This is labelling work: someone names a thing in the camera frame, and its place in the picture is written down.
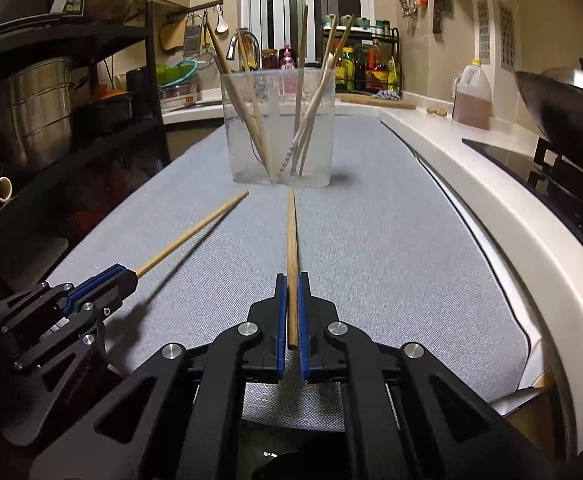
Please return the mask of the white handled knife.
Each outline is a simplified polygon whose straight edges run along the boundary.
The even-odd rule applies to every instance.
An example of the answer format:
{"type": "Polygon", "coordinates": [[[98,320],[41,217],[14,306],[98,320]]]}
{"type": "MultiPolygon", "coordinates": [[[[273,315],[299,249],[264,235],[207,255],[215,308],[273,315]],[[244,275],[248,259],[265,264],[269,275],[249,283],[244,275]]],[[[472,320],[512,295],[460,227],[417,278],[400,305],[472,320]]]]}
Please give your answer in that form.
{"type": "Polygon", "coordinates": [[[287,168],[290,168],[290,174],[293,174],[294,176],[301,176],[302,174],[303,167],[305,167],[305,160],[309,153],[309,144],[313,133],[315,118],[319,111],[323,96],[329,86],[329,81],[331,80],[329,72],[331,71],[333,63],[334,54],[328,53],[325,66],[321,73],[319,87],[316,88],[316,92],[313,94],[308,110],[305,112],[305,116],[302,117],[299,129],[295,132],[290,148],[285,155],[280,170],[278,170],[278,175],[280,177],[285,174],[287,168]]]}

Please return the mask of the black shelving unit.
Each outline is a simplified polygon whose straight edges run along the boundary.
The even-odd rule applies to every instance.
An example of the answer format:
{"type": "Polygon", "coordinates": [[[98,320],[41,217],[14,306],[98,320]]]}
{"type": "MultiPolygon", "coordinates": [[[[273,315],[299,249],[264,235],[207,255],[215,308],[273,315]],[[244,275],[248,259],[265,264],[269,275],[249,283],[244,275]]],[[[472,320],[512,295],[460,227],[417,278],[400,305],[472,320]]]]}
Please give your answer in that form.
{"type": "Polygon", "coordinates": [[[0,36],[0,285],[45,278],[169,162],[153,3],[0,36]]]}

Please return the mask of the black wok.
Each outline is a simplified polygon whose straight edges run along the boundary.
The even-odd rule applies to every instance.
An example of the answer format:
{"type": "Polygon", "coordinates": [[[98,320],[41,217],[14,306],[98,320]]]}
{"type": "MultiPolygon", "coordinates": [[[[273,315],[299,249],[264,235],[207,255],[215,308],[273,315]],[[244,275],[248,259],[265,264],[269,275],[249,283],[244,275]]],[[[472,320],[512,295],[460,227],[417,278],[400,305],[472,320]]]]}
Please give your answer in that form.
{"type": "Polygon", "coordinates": [[[515,81],[539,129],[572,160],[583,158],[583,89],[521,70],[515,81]]]}

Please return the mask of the blue checkered cloth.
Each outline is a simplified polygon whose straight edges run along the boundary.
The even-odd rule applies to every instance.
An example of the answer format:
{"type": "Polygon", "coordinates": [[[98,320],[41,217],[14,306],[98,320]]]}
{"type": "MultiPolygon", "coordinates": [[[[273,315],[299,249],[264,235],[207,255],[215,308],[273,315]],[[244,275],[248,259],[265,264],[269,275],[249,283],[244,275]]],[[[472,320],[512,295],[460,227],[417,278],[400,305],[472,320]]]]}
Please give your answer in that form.
{"type": "Polygon", "coordinates": [[[375,96],[375,99],[385,100],[385,101],[401,101],[402,98],[398,92],[393,90],[379,90],[375,96]]]}

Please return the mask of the green plastic bowl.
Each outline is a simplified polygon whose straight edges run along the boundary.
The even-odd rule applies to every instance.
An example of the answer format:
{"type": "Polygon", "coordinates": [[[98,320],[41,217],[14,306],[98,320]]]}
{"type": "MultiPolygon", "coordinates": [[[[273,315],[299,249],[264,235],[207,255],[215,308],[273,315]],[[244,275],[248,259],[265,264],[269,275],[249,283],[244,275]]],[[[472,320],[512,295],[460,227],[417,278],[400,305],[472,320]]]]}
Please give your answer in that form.
{"type": "Polygon", "coordinates": [[[156,80],[159,88],[168,88],[175,84],[182,84],[194,77],[197,73],[196,60],[183,60],[174,65],[157,64],[156,80]]]}

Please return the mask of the round wooden cutting board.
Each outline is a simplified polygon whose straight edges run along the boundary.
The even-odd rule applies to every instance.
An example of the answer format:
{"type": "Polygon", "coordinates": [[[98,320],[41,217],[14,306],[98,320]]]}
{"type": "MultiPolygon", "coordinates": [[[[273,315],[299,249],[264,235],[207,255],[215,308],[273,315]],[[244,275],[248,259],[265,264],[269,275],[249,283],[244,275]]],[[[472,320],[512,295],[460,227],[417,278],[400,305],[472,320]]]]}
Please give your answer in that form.
{"type": "Polygon", "coordinates": [[[402,100],[378,99],[377,96],[363,96],[363,94],[339,93],[338,99],[341,102],[350,104],[396,108],[397,110],[417,109],[417,106],[411,102],[406,102],[402,100]]]}

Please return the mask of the ginger piece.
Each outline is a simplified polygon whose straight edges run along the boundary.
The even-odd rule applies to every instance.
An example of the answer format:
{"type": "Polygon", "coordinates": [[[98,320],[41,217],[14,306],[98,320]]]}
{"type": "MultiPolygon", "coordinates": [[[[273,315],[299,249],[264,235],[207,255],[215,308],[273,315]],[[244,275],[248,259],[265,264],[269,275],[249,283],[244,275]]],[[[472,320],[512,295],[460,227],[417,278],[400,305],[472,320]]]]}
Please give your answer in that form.
{"type": "Polygon", "coordinates": [[[440,107],[427,107],[426,113],[429,115],[436,115],[440,117],[447,117],[448,115],[447,111],[440,107]]]}

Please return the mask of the clear plastic utensil container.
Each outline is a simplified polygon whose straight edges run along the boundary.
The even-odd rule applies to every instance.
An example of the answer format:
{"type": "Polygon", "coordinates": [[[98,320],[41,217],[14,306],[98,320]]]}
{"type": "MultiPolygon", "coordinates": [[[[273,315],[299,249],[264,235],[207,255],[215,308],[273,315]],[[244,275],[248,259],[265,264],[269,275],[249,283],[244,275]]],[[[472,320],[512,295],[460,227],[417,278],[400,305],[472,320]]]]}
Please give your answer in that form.
{"type": "MultiPolygon", "coordinates": [[[[320,68],[305,68],[303,71],[303,90],[300,120],[305,116],[316,88],[321,79],[320,68]]],[[[245,100],[249,112],[252,113],[246,73],[231,73],[235,87],[245,100]]],[[[271,182],[255,145],[250,139],[246,125],[237,114],[229,93],[221,77],[222,105],[224,125],[226,125],[226,142],[228,142],[229,160],[232,177],[236,182],[259,184],[284,184],[288,186],[304,186],[305,188],[324,188],[331,182],[331,160],[333,159],[334,128],[335,128],[335,72],[329,72],[331,80],[323,96],[319,111],[315,118],[313,133],[309,144],[309,153],[301,176],[290,174],[287,168],[280,177],[278,170],[292,144],[295,130],[295,98],[297,72],[293,70],[257,70],[252,72],[255,79],[256,95],[267,131],[270,148],[270,161],[273,170],[271,182]]]]}

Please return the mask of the hanging metal grater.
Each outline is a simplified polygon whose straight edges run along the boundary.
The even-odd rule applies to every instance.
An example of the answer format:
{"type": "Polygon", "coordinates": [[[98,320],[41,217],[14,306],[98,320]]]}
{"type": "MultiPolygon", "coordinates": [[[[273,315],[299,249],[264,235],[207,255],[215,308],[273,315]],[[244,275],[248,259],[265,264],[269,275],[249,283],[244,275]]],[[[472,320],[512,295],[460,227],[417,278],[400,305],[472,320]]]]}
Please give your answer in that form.
{"type": "Polygon", "coordinates": [[[197,58],[200,55],[204,19],[200,14],[191,13],[184,20],[183,58],[197,58]]]}

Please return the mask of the plastic oil jug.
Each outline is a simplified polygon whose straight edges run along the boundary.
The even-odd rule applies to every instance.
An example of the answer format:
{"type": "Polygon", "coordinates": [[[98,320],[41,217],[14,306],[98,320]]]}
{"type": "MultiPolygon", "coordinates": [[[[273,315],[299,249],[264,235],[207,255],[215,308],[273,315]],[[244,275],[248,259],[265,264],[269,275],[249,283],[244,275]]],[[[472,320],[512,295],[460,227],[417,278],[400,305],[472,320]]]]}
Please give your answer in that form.
{"type": "Polygon", "coordinates": [[[454,78],[452,98],[452,118],[456,122],[485,130],[490,127],[492,90],[478,58],[454,78]]]}

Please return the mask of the chrome kitchen faucet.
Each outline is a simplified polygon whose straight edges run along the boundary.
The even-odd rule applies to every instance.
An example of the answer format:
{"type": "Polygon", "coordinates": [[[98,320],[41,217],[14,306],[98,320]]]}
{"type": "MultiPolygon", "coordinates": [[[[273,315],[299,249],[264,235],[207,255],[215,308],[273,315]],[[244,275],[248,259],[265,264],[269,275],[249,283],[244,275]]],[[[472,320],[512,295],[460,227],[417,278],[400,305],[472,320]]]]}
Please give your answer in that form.
{"type": "Polygon", "coordinates": [[[258,38],[246,27],[241,27],[231,37],[226,61],[238,60],[244,68],[260,70],[261,50],[258,38]]]}

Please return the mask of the black condiment rack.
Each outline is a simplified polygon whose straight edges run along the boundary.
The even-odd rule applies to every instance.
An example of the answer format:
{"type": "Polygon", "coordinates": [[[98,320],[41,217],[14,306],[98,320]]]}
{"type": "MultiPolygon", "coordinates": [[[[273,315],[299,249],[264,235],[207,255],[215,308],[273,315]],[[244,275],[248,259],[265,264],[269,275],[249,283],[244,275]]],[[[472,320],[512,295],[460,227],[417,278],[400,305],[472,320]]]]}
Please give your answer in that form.
{"type": "MultiPolygon", "coordinates": [[[[350,14],[323,16],[325,51],[335,52],[350,14]]],[[[335,66],[335,87],[339,93],[375,94],[393,90],[402,98],[400,36],[389,21],[355,18],[349,38],[335,66]]]]}

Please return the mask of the hanging cleaver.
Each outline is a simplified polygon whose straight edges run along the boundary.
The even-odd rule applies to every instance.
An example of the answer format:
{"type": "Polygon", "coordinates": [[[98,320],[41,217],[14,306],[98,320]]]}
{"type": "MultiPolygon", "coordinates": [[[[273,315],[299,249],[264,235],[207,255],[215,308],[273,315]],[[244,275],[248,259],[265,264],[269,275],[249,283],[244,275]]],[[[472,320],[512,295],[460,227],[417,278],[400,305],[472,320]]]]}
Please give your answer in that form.
{"type": "Polygon", "coordinates": [[[442,18],[447,10],[447,0],[433,0],[433,34],[440,35],[442,32],[442,18]]]}

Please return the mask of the black gas stove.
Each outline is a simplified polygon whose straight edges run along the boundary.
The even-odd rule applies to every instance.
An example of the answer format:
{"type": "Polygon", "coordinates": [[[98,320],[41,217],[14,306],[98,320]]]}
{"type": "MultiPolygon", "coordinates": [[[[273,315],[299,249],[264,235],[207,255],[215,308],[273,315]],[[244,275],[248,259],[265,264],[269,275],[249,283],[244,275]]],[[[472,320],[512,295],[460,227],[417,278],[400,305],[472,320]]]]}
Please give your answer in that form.
{"type": "Polygon", "coordinates": [[[465,145],[522,184],[564,223],[583,246],[583,170],[538,140],[532,156],[465,139],[465,145]]]}

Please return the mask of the hanging white ladle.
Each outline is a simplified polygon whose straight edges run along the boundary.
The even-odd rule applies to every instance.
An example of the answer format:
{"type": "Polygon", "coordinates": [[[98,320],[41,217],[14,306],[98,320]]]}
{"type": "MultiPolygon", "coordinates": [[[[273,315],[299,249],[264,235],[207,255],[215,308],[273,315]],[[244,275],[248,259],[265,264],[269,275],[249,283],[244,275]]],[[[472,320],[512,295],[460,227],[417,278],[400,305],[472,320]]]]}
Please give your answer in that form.
{"type": "Polygon", "coordinates": [[[223,15],[223,6],[221,4],[216,5],[216,14],[217,14],[217,24],[214,31],[217,35],[225,35],[229,31],[229,24],[226,23],[223,15]]]}

